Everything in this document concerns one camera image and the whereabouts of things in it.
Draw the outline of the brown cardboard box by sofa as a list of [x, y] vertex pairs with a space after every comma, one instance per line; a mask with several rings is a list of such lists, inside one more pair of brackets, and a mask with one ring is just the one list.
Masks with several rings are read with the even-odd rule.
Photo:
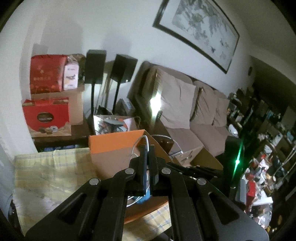
[[184, 167], [200, 166], [203, 168], [223, 170], [222, 164], [205, 147], [198, 147], [179, 154], [173, 158], [172, 162]]

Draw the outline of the dark red gift box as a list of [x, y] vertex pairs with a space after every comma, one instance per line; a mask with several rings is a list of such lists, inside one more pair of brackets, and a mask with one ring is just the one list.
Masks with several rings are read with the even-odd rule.
[[31, 58], [31, 94], [62, 92], [67, 57], [67, 55], [35, 55]]

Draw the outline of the yellow checkered bed sheet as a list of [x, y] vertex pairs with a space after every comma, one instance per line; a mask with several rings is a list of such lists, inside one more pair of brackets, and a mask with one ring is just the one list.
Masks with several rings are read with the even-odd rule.
[[89, 148], [16, 156], [13, 203], [22, 233], [95, 175]]

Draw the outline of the framed ink painting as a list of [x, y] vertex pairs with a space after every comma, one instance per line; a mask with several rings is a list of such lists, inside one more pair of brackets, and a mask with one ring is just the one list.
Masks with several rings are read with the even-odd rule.
[[240, 37], [216, 1], [163, 1], [153, 27], [187, 44], [224, 73]]

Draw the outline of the pink white small box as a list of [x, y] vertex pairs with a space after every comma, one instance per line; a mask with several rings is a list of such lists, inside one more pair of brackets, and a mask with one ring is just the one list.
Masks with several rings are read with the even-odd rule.
[[67, 57], [63, 74], [63, 90], [72, 90], [78, 87], [79, 64], [72, 56]]

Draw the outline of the open box with clutter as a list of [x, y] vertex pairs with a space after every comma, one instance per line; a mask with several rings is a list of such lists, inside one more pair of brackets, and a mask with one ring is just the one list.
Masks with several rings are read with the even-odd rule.
[[94, 115], [93, 120], [96, 135], [135, 131], [139, 128], [135, 118], [130, 116]]

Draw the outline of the cluttered dark shelf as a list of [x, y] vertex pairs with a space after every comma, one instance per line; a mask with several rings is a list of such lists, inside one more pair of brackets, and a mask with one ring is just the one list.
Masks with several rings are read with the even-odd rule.
[[234, 172], [245, 213], [271, 240], [295, 240], [295, 85], [256, 79], [237, 91], [242, 119]]

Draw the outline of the red chocolate gift box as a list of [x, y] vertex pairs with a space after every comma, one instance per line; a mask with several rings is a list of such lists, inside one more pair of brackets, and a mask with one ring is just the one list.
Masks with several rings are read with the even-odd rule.
[[22, 107], [31, 137], [72, 135], [67, 97], [27, 100]]

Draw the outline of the orange cardboard box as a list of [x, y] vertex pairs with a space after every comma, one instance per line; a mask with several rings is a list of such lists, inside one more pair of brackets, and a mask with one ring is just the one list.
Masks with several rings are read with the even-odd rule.
[[[171, 158], [159, 143], [146, 131], [136, 130], [108, 133], [89, 137], [91, 161], [96, 167], [99, 179], [112, 178], [117, 172], [128, 168], [131, 157], [139, 151], [134, 145], [141, 136], [147, 136], [150, 145], [154, 145], [156, 156], [170, 162]], [[168, 203], [167, 197], [150, 197], [145, 202], [136, 203], [126, 209], [125, 223], [130, 223], [150, 214]]]

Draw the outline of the left black speaker on stand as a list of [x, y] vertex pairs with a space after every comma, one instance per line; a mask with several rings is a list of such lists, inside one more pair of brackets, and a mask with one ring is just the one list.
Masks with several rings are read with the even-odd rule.
[[91, 85], [91, 109], [90, 116], [87, 119], [90, 134], [95, 134], [94, 128], [94, 93], [95, 93], [95, 85], [102, 84], [103, 82], [103, 73], [104, 73], [104, 65], [106, 60], [106, 50], [89, 50], [86, 54], [86, 62], [85, 62], [85, 84]]

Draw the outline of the black speaker on stand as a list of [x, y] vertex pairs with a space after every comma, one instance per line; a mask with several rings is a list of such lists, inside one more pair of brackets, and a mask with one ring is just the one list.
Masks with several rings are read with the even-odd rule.
[[89, 50], [86, 54], [86, 62], [85, 62], [85, 84], [91, 85], [91, 109], [90, 116], [87, 119], [90, 134], [95, 134], [94, 128], [94, 93], [95, 93], [95, 85], [102, 84], [103, 82], [103, 73], [104, 73], [104, 65], [106, 60], [106, 50]]
[[130, 82], [134, 74], [135, 67], [137, 65], [137, 59], [126, 54], [117, 54], [112, 71], [110, 74], [111, 80], [117, 83], [116, 91], [114, 95], [114, 102], [112, 113], [115, 113], [116, 102], [119, 94], [119, 88], [122, 83]]

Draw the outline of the right black speaker on stand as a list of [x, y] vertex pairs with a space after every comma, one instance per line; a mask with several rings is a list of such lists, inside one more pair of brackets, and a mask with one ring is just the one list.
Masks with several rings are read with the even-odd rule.
[[137, 59], [126, 54], [117, 54], [112, 71], [110, 74], [111, 80], [117, 83], [116, 91], [114, 95], [114, 102], [112, 113], [115, 113], [116, 102], [119, 94], [119, 88], [122, 83], [130, 82], [134, 74], [135, 67], [137, 65]]

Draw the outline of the beige sofa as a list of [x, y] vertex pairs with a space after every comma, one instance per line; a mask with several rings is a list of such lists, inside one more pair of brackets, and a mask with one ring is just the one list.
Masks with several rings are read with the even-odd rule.
[[128, 99], [142, 126], [171, 156], [205, 148], [214, 157], [225, 151], [226, 95], [185, 73], [144, 61]]

